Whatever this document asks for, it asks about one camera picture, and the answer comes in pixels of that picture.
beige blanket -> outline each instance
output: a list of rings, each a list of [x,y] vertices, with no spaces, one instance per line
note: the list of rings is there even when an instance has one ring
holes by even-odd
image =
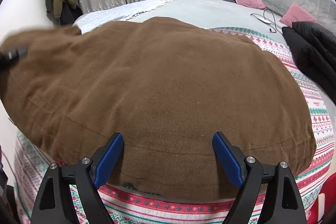
[[[305,170],[315,140],[305,98],[281,61],[246,36],[171,18],[115,21],[9,37],[28,46],[0,73],[0,98],[18,128],[68,164],[114,132],[125,148],[110,183],[169,198],[234,197],[212,149],[222,131],[245,155]]]

